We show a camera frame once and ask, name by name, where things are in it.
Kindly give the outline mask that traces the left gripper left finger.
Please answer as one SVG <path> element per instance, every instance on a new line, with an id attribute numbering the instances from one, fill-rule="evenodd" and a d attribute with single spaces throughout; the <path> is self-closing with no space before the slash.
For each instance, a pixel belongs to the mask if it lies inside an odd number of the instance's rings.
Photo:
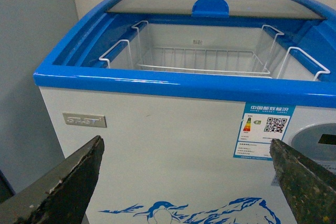
<path id="1" fill-rule="evenodd" d="M 103 138 L 97 135 L 1 203 L 1 223 L 82 223 L 98 181 L 103 152 Z"/>

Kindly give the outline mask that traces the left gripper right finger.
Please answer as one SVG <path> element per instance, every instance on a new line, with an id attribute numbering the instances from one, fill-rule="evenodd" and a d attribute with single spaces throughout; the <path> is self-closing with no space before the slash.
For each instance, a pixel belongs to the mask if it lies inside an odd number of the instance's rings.
<path id="1" fill-rule="evenodd" d="M 270 155 L 297 223 L 335 223 L 335 174 L 279 139 Z"/>

